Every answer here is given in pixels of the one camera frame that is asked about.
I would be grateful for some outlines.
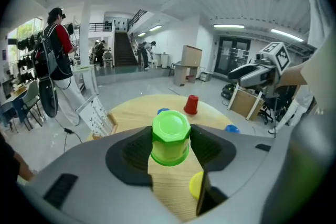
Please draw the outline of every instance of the black backpack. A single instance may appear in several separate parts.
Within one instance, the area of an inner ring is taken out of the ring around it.
[[[33,65],[38,78],[50,77],[57,68],[55,52],[52,47],[50,35],[55,30],[56,24],[52,25],[41,40],[38,40],[32,53]]]

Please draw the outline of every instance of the green cup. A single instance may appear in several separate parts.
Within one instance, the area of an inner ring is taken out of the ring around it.
[[[180,164],[189,152],[190,124],[178,111],[162,111],[153,120],[152,158],[164,166]]]

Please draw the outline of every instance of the red shirt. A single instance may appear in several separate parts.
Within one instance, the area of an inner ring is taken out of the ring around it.
[[[73,49],[72,44],[70,42],[69,34],[66,28],[63,25],[56,26],[56,33],[63,45],[63,51],[64,53],[68,53],[70,50]]]

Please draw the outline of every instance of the staircase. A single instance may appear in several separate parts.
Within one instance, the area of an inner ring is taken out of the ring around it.
[[[116,33],[114,36],[115,66],[137,66],[131,44],[126,33]]]

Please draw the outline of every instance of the white pants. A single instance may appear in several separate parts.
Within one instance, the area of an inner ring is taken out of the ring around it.
[[[277,124],[276,130],[277,132],[288,122],[288,120],[294,115],[293,119],[290,121],[290,126],[297,125],[300,121],[302,115],[307,111],[308,109],[301,106],[295,99],[290,104],[286,114],[283,116],[279,124]]]
[[[82,96],[74,77],[63,80],[54,80],[56,85],[58,105],[62,109],[65,117],[73,124],[79,124],[79,115],[75,112],[82,104],[85,98]]]

